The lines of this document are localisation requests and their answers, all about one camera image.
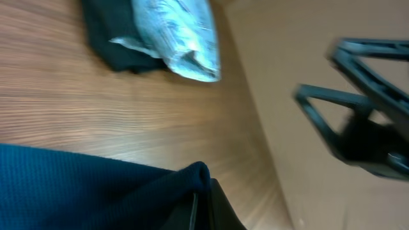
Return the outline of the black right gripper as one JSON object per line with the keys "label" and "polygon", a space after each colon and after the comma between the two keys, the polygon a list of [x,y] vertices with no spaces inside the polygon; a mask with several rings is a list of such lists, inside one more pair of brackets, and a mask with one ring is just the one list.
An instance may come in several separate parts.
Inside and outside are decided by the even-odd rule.
{"label": "black right gripper", "polygon": [[[408,142],[391,125],[369,119],[375,109],[396,128],[407,128],[408,94],[384,79],[362,58],[408,61],[408,41],[336,39],[329,48],[328,59],[367,97],[301,84],[294,99],[334,157],[381,178],[408,181]],[[310,103],[310,98],[347,107],[354,114],[341,132],[336,133]]]}

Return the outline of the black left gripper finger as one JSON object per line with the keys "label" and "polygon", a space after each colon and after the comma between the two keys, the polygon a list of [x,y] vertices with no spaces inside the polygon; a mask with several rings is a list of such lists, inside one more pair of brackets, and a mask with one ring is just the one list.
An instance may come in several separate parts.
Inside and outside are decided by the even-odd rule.
{"label": "black left gripper finger", "polygon": [[205,195],[194,194],[189,230],[246,230],[216,179]]}

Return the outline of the blue t-shirt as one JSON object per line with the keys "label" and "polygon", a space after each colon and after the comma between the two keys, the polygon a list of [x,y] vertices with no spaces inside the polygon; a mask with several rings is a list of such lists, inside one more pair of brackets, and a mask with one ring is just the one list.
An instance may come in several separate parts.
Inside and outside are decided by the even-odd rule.
{"label": "blue t-shirt", "polygon": [[210,172],[1,146],[2,229],[208,229]]}

